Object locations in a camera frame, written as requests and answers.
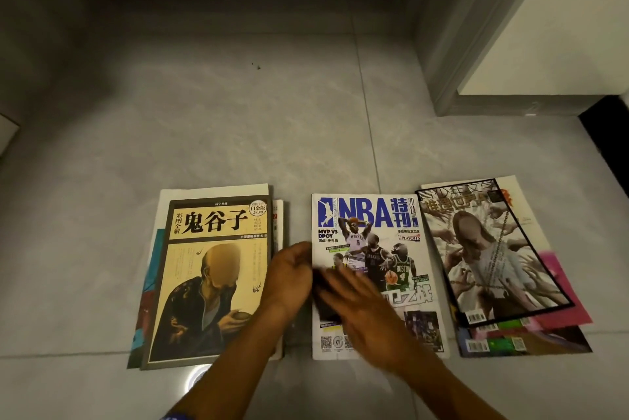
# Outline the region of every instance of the tile floor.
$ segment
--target tile floor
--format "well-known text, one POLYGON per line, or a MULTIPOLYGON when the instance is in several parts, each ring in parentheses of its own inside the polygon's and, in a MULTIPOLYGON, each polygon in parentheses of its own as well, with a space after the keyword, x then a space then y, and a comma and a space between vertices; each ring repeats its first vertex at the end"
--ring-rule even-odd
MULTIPOLYGON (((510 419, 628 410, 629 200, 576 118, 436 118, 393 0, 114 5, 0 162, 4 416, 154 419, 177 400, 190 368, 125 370, 160 189, 268 182, 294 242, 312 192, 509 174, 594 353, 448 366, 510 419)), ((307 309, 286 342, 248 418, 431 418, 362 361, 312 361, 307 309)))

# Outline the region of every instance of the barcode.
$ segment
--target barcode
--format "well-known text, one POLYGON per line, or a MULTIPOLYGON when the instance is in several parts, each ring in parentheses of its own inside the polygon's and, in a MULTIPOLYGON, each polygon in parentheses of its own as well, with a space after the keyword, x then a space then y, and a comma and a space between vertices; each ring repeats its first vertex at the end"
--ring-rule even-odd
POLYGON ((512 337, 511 342, 513 342, 513 348, 519 351, 526 351, 526 346, 524 345, 524 339, 521 337, 512 337))
POLYGON ((491 331, 497 331, 498 330, 498 325, 497 324, 489 324, 487 326, 478 326, 476 328, 477 331, 482 332, 482 333, 488 333, 491 331))
POLYGON ((486 340, 471 341, 466 339, 466 347, 468 352, 489 352, 489 344, 486 340))
POLYGON ((483 312, 482 309, 474 309, 472 311, 468 311, 466 313, 466 316, 467 316, 467 321, 470 324, 476 324, 476 322, 487 321, 487 318, 485 317, 485 313, 483 312))

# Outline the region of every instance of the magazine cover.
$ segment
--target magazine cover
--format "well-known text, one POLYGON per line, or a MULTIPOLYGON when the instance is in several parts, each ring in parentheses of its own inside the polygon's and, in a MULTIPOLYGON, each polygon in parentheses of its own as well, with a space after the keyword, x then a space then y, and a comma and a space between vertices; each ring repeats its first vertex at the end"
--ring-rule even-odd
MULTIPOLYGON (((535 247, 537 253, 543 261, 543 264, 552 274, 556 282, 561 286, 564 292, 573 301, 574 306, 553 313, 539 314, 530 318, 522 318, 519 320, 503 321, 498 324, 490 324, 481 328, 472 329, 472 337, 475 339, 483 339, 487 337, 501 337, 505 335, 515 335, 527 331, 547 331, 559 329, 568 326, 580 326, 592 322, 581 301, 574 292, 570 281, 566 277, 559 259, 550 247, 550 243, 546 239, 541 226, 537 222, 533 211, 524 197, 522 188, 514 175, 509 177, 500 177, 496 179, 500 188, 505 195, 505 199, 509 203, 515 217, 520 225, 526 230, 529 241, 535 247)), ((422 189, 430 189, 443 185, 453 185, 459 182, 448 182, 439 184, 422 185, 422 189)), ((437 245, 444 241, 436 238, 437 245)), ((530 261, 530 256, 525 249, 518 250, 518 256, 523 261, 530 261)))
POLYGON ((592 352, 577 326, 480 340, 471 339, 469 329, 457 329, 457 337, 459 350, 464 358, 592 352))
MULTIPOLYGON (((365 272, 407 328, 449 356, 417 197, 314 194, 312 237, 314 267, 365 272)), ((322 320, 313 303, 313 359, 358 357, 342 325, 322 320)))
MULTIPOLYGON (((164 227, 166 226, 167 207, 171 200, 190 199, 190 198, 208 198, 215 194, 219 189, 193 189, 193 190, 162 190, 158 202, 157 217, 155 219, 155 228, 153 229, 153 249, 151 250, 148 260, 148 268, 144 278, 142 287, 142 296, 140 297, 140 306, 138 308, 138 317, 131 342, 131 351, 127 362, 127 369, 139 369, 142 365, 144 356, 144 339, 148 331, 150 321, 150 309, 152 306, 153 296, 155 295, 155 279, 157 278, 157 269, 159 267, 159 255, 162 250, 164 227)), ((273 200, 273 246, 274 254, 284 248, 284 202, 282 200, 273 200)), ((283 356, 283 339, 280 338, 275 353, 270 360, 278 360, 283 356)))
POLYGON ((418 197, 463 327, 574 303, 543 264, 494 178, 420 189, 418 197))
POLYGON ((271 258, 271 212, 266 185, 169 202, 141 369, 208 363, 247 324, 271 258))

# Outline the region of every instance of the round price badge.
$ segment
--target round price badge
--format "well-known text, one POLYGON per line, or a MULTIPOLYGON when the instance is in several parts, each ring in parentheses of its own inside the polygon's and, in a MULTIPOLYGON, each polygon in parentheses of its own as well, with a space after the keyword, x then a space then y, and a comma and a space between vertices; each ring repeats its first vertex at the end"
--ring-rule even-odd
POLYGON ((249 204, 249 213, 253 216, 262 216, 267 212, 267 204, 262 200, 256 200, 249 204))

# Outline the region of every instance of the black magazine border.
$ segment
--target black magazine border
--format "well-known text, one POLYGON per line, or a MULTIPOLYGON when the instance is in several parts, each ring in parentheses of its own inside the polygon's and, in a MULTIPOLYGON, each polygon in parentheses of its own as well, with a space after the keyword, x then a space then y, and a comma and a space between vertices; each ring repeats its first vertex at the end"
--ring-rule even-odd
POLYGON ((442 269, 442 273, 444 274, 444 281, 445 281, 446 288, 448 290, 448 296, 450 296, 450 298, 454 300, 453 305, 456 307, 455 315, 457 316, 457 323, 459 323, 459 325, 461 327, 463 327, 463 328, 476 329, 476 328, 480 328, 480 327, 483 327, 483 326, 489 326, 490 324, 497 324, 499 322, 504 322, 504 321, 513 321, 513 320, 518 320, 518 319, 522 319, 522 318, 530 318, 530 317, 533 317, 533 316, 538 316, 540 314, 553 313, 555 311, 561 311, 562 309, 567 309, 568 307, 574 307, 575 306, 574 301, 570 298, 570 296, 568 296, 565 293, 565 291, 563 290, 561 285, 557 282, 557 280, 555 280, 555 277, 551 273, 549 273, 548 268, 544 264, 542 258, 537 253, 537 250, 533 246, 533 243, 531 243, 531 241, 528 239, 528 236, 526 235, 526 232, 524 231, 522 225, 520 224, 520 220, 518 219, 518 217, 515 216, 515 213, 513 213, 513 210, 509 206, 509 203, 507 202, 507 200, 505 200, 505 197, 504 197, 504 195, 502 193, 502 188, 500 188, 500 184, 498 183, 498 180, 496 180, 495 178, 484 178, 482 180, 472 180, 470 182, 461 182, 459 184, 449 184, 449 185, 443 185, 443 186, 439 186, 439 187, 430 187, 428 189, 418 189, 418 190, 415 190, 415 194, 417 195, 417 198, 418 198, 418 200, 420 202, 420 209, 421 209, 421 197, 420 197, 420 192, 421 191, 443 189, 443 188, 454 187, 454 186, 459 186, 459 185, 464 185, 464 184, 465 185, 468 185, 468 184, 480 184, 480 183, 483 183, 483 182, 493 182, 499 188, 500 195, 503 198, 503 201, 505 202, 507 210, 509 210, 509 213, 511 214, 511 216, 513 217, 515 222, 518 224, 518 228, 522 232, 522 234, 524 236, 524 239, 526 240, 528 245, 531 247, 531 250, 534 252, 535 256, 539 259, 540 264, 543 266, 544 270, 546 271, 546 274, 548 276, 550 276, 550 278, 555 283, 555 286, 557 286, 559 288, 559 291, 561 292, 561 294, 563 294, 565 296, 565 298, 569 302, 568 302, 568 304, 557 305, 557 306, 554 306, 554 307, 547 307, 545 309, 540 309, 539 311, 532 311, 530 314, 527 314, 526 316, 523 316, 521 314, 514 314, 513 316, 500 318, 499 320, 492 319, 492 320, 487 320, 487 321, 483 321, 483 322, 476 322, 474 324, 469 324, 469 322, 467 321, 466 315, 460 310, 459 301, 454 296, 454 291, 452 290, 452 285, 450 284, 450 279, 448 278, 448 275, 445 272, 444 259, 441 256, 441 253, 439 253, 439 257, 441 258, 441 269, 442 269))
POLYGON ((206 207, 206 206, 216 206, 218 202, 227 202, 230 204, 236 204, 241 201, 240 204, 250 203, 255 200, 263 200, 267 204, 267 266, 271 263, 272 250, 273 250, 273 197, 270 193, 271 188, 269 187, 269 194, 260 194, 260 195, 238 195, 235 197, 210 197, 210 198, 192 198, 192 199, 181 199, 181 200, 171 200, 168 204, 168 215, 166 217, 166 226, 164 231, 164 240, 162 244, 162 251, 160 253, 160 261, 159 268, 157 270, 157 277, 155 279, 155 292, 157 295, 153 299, 153 306, 151 307, 151 316, 150 316, 150 325, 147 331, 145 342, 145 350, 142 356, 142 364, 140 365, 140 370, 156 370, 156 369, 167 369, 170 367, 187 367, 191 365, 200 365, 203 363, 208 363, 210 361, 216 360, 219 354, 213 354, 209 356, 203 357, 194 357, 189 359, 180 359, 180 360, 172 360, 172 361, 160 361, 151 363, 149 362, 149 356, 151 352, 151 347, 153 345, 153 330, 155 329, 155 322, 157 317, 157 307, 159 305, 160 293, 162 290, 162 277, 163 270, 166 262, 166 253, 168 252, 169 246, 169 233, 170 228, 172 227, 172 215, 176 208, 192 208, 196 206, 206 207))

